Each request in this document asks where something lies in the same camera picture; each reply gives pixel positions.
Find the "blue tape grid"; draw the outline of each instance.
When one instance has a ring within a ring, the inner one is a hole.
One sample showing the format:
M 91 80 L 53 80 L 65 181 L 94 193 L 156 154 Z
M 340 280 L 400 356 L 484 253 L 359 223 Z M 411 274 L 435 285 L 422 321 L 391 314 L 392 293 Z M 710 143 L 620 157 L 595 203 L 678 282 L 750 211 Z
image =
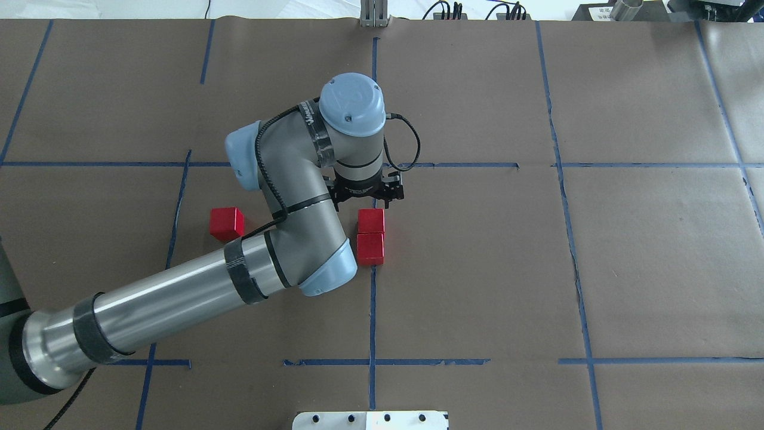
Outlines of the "blue tape grid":
M 21 99 L 18 100 L 16 114 L 13 115 L 11 128 L 8 130 L 8 135 L 5 137 L 5 144 L 2 147 L 2 152 L 0 152 L 0 166 L 3 165 L 5 156 L 8 154 L 8 149 L 11 147 L 13 133 L 16 131 L 16 125 L 18 124 L 18 119 L 21 116 L 21 110 L 24 108 L 24 102 L 27 101 L 27 94 L 29 94 L 29 89 L 32 87 L 32 80 L 34 79 L 34 74 L 37 72 L 37 66 L 40 65 L 40 59 L 43 57 L 43 51 L 45 50 L 45 45 L 47 44 L 47 39 L 50 36 L 51 29 L 53 29 L 52 19 L 48 21 L 48 26 L 45 29 L 45 35 L 43 36 L 43 40 L 40 42 L 40 49 L 37 51 L 37 56 L 34 58 L 34 64 L 32 65 L 32 70 L 29 72 L 29 77 L 27 78 L 27 85 L 24 86 L 24 92 L 21 94 Z
M 24 102 L 29 94 L 34 75 L 37 71 L 40 59 L 44 52 L 45 45 L 50 36 L 53 27 L 53 20 L 48 21 L 48 26 L 45 31 L 43 40 L 40 43 L 40 49 L 37 52 L 37 56 L 34 61 L 34 65 L 29 74 L 28 80 L 24 87 L 24 92 L 19 100 L 16 113 L 14 115 L 11 127 L 8 130 L 5 144 L 0 152 L 0 167 L 175 167 L 183 168 L 183 179 L 181 181 L 181 190 L 179 192 L 178 203 L 176 206 L 176 219 L 173 222 L 173 238 L 168 249 L 167 265 L 172 257 L 172 251 L 174 248 L 174 240 L 176 238 L 177 217 L 180 212 L 180 203 L 183 199 L 183 190 L 185 188 L 186 177 L 188 170 L 191 167 L 230 167 L 228 162 L 224 161 L 190 161 L 191 151 L 186 156 L 185 162 L 163 162 L 163 161 L 5 161 L 10 148 L 13 134 L 15 132 L 18 120 L 21 117 L 21 112 L 24 107 Z M 205 51 L 204 62 L 202 65 L 202 74 L 200 77 L 200 84 L 204 84 L 206 80 L 207 66 L 209 63 L 210 50 L 212 46 L 212 36 L 214 34 L 215 20 L 211 20 L 210 29 L 207 39 L 207 46 Z M 571 258 L 573 259 L 575 275 L 576 275 L 576 288 L 579 293 L 579 311 L 581 314 L 581 323 L 584 335 L 584 348 L 586 350 L 586 358 L 561 358 L 558 363 L 560 365 L 586 365 L 590 373 L 590 384 L 592 389 L 592 402 L 594 405 L 595 418 L 597 420 L 597 429 L 602 429 L 601 414 L 599 409 L 599 400 L 597 394 L 597 384 L 594 377 L 594 365 L 618 365 L 618 364 L 673 364 L 673 363 L 764 363 L 762 357 L 624 357 L 624 358 L 595 358 L 591 356 L 591 342 L 588 335 L 588 326 L 586 323 L 584 299 L 581 290 L 581 280 L 578 276 L 578 263 L 575 255 L 575 241 L 572 235 L 572 226 L 570 221 L 570 214 L 567 205 L 567 195 L 565 193 L 564 171 L 563 168 L 739 168 L 741 170 L 743 183 L 746 186 L 746 190 L 751 201 L 756 220 L 759 224 L 759 229 L 764 236 L 764 222 L 762 221 L 762 215 L 759 210 L 756 199 L 754 198 L 753 189 L 751 188 L 747 168 L 764 168 L 764 163 L 744 163 L 740 154 L 740 148 L 737 144 L 737 140 L 731 128 L 727 110 L 724 106 L 721 94 L 718 89 L 716 77 L 711 68 L 710 61 L 708 59 L 703 34 L 698 22 L 695 22 L 695 30 L 698 36 L 699 43 L 701 45 L 702 58 L 704 65 L 709 74 L 711 84 L 714 90 L 714 95 L 717 98 L 720 114 L 722 115 L 725 128 L 730 137 L 730 141 L 733 145 L 733 150 L 736 156 L 737 163 L 563 163 L 560 156 L 558 140 L 554 122 L 552 119 L 552 99 L 549 91 L 549 78 L 546 73 L 546 64 L 543 51 L 542 32 L 539 23 L 536 22 L 536 36 L 539 43 L 539 59 L 542 66 L 542 77 L 544 79 L 544 89 L 546 95 L 546 102 L 549 114 L 549 125 L 552 133 L 552 140 L 555 143 L 555 160 L 551 167 L 556 168 L 558 171 L 558 179 L 560 182 L 560 191 L 562 196 L 563 210 L 565 213 L 566 228 L 568 233 L 568 245 L 571 250 Z M 379 38 L 375 37 L 372 44 L 372 77 L 377 79 L 377 42 Z M 513 162 L 439 162 L 428 163 L 421 162 L 416 163 L 415 168 L 520 168 L 517 163 Z M 371 276 L 371 317 L 370 317 L 370 358 L 369 359 L 308 359 L 298 360 L 296 363 L 289 360 L 283 362 L 284 366 L 369 366 L 370 367 L 370 379 L 369 379 L 369 402 L 370 409 L 375 409 L 375 368 L 376 366 L 435 366 L 435 365 L 482 365 L 490 361 L 490 359 L 377 359 L 376 358 L 376 267 L 372 268 Z M 112 366 L 146 366 L 146 375 L 144 378 L 144 390 L 141 396 L 141 407 L 139 409 L 138 421 L 136 423 L 136 429 L 140 429 L 142 426 L 145 405 L 148 394 L 148 387 L 151 382 L 151 370 L 153 366 L 187 366 L 191 368 L 190 360 L 157 360 L 155 358 L 156 344 L 152 344 L 150 348 L 149 357 L 146 360 L 128 359 L 122 360 L 117 363 L 113 363 Z
M 5 143 L 2 148 L 2 152 L 0 152 L 0 167 L 4 166 L 53 166 L 53 167 L 79 167 L 79 166 L 102 166 L 102 167 L 116 167 L 116 166 L 152 166 L 152 167 L 158 167 L 158 166 L 173 166 L 173 167 L 183 167 L 183 179 L 181 181 L 180 185 L 180 194 L 178 197 L 178 202 L 175 209 L 175 220 L 173 221 L 173 233 L 171 236 L 170 241 L 170 247 L 168 249 L 167 253 L 167 261 L 166 266 L 169 266 L 170 260 L 172 258 L 172 254 L 175 247 L 175 238 L 177 235 L 177 221 L 178 221 L 178 214 L 180 212 L 180 202 L 183 199 L 183 190 L 186 186 L 186 176 L 188 174 L 189 169 L 189 161 L 191 156 L 191 151 L 186 154 L 186 162 L 185 163 L 157 163 L 157 162 L 138 162 L 138 163 L 123 163 L 123 162 L 101 162 L 101 163 L 92 163 L 92 162 L 78 162 L 78 161 L 54 161 L 54 162 L 45 162 L 45 161 L 5 161 L 6 156 L 8 155 L 8 150 L 11 147 L 11 142 L 13 141 L 13 135 L 16 130 L 16 126 L 18 124 L 19 118 L 21 118 L 21 112 L 24 108 L 24 103 L 27 100 L 27 96 L 29 94 L 29 90 L 32 86 L 32 82 L 34 80 L 34 75 L 37 72 L 37 68 L 40 65 L 40 60 L 42 59 L 43 52 L 45 51 L 45 46 L 47 44 L 48 38 L 50 37 L 50 33 L 53 30 L 53 20 L 48 20 L 47 28 L 45 29 L 45 35 L 43 36 L 42 41 L 40 42 L 40 49 L 37 51 L 37 56 L 34 59 L 34 64 L 32 65 L 32 69 L 29 72 L 29 77 L 27 78 L 27 83 L 24 86 L 24 92 L 21 94 L 21 98 L 18 102 L 18 107 L 16 108 L 16 113 L 14 114 L 13 121 L 11 122 L 11 127 L 8 130 L 8 135 L 5 137 Z M 213 166 L 213 165 L 220 165 L 220 163 L 197 163 L 199 166 Z M 171 359 L 171 360 L 156 360 L 155 354 L 156 354 L 157 345 L 152 344 L 151 348 L 149 349 L 149 356 L 146 360 L 136 360 L 136 359 L 127 359 L 127 360 L 120 360 L 116 363 L 110 364 L 110 366 L 146 366 L 146 373 L 144 375 L 144 388 L 143 392 L 141 394 L 141 403 L 138 410 L 138 421 L 136 423 L 136 428 L 141 428 L 143 417 L 144 417 L 144 411 L 146 406 L 146 399 L 148 396 L 148 387 L 151 382 L 151 371 L 154 366 L 184 366 L 191 369 L 191 360 L 179 360 L 179 359 Z
M 541 36 L 541 25 L 536 21 L 536 39 L 539 43 L 539 59 L 541 60 L 541 74 L 544 79 L 544 93 L 546 94 L 546 108 L 549 114 L 549 129 L 552 132 L 552 141 L 555 143 L 555 160 L 557 168 L 557 178 L 560 183 L 560 195 L 562 196 L 562 211 L 565 214 L 565 228 L 568 231 L 568 248 L 570 249 L 571 259 L 573 261 L 573 270 L 575 273 L 575 287 L 578 292 L 578 313 L 581 317 L 581 331 L 584 335 L 584 351 L 586 353 L 586 365 L 589 371 L 589 386 L 591 388 L 591 402 L 594 407 L 594 421 L 597 430 L 602 430 L 602 414 L 600 411 L 600 397 L 597 392 L 597 377 L 594 375 L 594 360 L 591 356 L 591 340 L 589 338 L 589 327 L 586 320 L 586 306 L 584 305 L 584 290 L 581 287 L 581 276 L 578 271 L 578 257 L 575 250 L 575 239 L 573 237 L 573 226 L 571 224 L 570 210 L 568 209 L 568 195 L 565 193 L 565 175 L 562 169 L 562 159 L 560 157 L 560 145 L 557 140 L 557 131 L 555 122 L 552 118 L 552 96 L 549 92 L 549 77 L 546 73 L 546 59 L 544 58 L 544 42 Z
M 751 181 L 748 180 L 748 172 L 746 172 L 746 168 L 744 167 L 743 157 L 740 155 L 740 147 L 737 144 L 735 133 L 732 130 L 730 118 L 727 116 L 727 108 L 724 107 L 724 101 L 721 99 L 721 93 L 719 92 L 719 86 L 717 85 L 716 75 L 714 75 L 714 70 L 711 68 L 711 62 L 708 60 L 708 52 L 706 51 L 706 43 L 703 40 L 703 31 L 701 31 L 700 21 L 695 22 L 695 33 L 697 33 L 698 42 L 701 44 L 703 64 L 706 66 L 706 72 L 708 73 L 708 77 L 711 79 L 711 86 L 714 88 L 714 95 L 716 96 L 717 103 L 719 104 L 719 113 L 721 114 L 721 118 L 724 121 L 724 128 L 727 129 L 727 135 L 730 137 L 730 141 L 732 142 L 732 149 L 735 152 L 735 159 L 737 160 L 737 164 L 740 167 L 740 173 L 743 176 L 743 183 L 745 184 L 746 190 L 748 191 L 748 198 L 751 200 L 753 213 L 756 215 L 756 222 L 759 223 L 759 232 L 762 234 L 762 236 L 764 236 L 764 220 L 762 220 L 762 213 L 759 210 L 759 204 L 756 202 L 756 198 L 753 196 Z

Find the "white floor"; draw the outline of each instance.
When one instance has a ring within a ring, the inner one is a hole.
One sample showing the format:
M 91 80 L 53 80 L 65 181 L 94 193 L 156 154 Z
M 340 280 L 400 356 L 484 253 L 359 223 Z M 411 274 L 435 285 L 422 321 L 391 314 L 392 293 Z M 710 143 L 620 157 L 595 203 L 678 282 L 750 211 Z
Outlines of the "white floor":
M 389 0 L 391 15 L 421 19 L 434 0 Z M 537 20 L 569 21 L 581 3 L 597 0 L 523 0 Z M 496 3 L 465 0 L 464 13 L 484 19 Z M 358 17 L 361 0 L 212 0 L 209 17 L 341 18 Z M 203 18 L 207 0 L 4 0 L 0 18 Z

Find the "robotic arm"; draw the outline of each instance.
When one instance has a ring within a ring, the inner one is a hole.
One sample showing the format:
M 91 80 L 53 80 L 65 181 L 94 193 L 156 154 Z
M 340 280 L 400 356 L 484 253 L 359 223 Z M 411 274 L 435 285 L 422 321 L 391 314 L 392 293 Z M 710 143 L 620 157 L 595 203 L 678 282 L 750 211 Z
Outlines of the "robotic arm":
M 380 87 L 344 73 L 320 98 L 231 133 L 235 175 L 263 190 L 276 228 L 62 311 L 30 313 L 0 246 L 0 403 L 58 393 L 94 366 L 291 285 L 313 296 L 350 281 L 357 266 L 336 205 L 403 198 L 400 173 L 382 175 L 386 118 Z M 329 166 L 333 181 L 320 171 Z

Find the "gray joint cap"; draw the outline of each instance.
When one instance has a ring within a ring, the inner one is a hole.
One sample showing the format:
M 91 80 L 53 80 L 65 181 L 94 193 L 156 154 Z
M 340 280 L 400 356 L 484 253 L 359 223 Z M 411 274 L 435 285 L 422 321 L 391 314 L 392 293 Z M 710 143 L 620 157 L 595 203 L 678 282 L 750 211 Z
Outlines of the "gray joint cap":
M 360 73 L 343 73 L 324 85 L 319 110 L 332 128 L 346 135 L 367 137 L 384 127 L 382 90 Z

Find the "red cube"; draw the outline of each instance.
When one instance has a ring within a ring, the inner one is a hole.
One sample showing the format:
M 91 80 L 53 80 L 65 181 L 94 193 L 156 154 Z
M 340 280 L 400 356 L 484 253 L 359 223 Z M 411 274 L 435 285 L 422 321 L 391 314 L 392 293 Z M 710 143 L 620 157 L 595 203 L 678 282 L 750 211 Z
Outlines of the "red cube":
M 244 235 L 244 214 L 237 207 L 216 207 L 209 212 L 209 234 L 221 242 Z
M 355 259 L 359 265 L 384 263 L 384 234 L 362 233 L 358 235 Z
M 384 209 L 359 209 L 358 234 L 384 234 Z

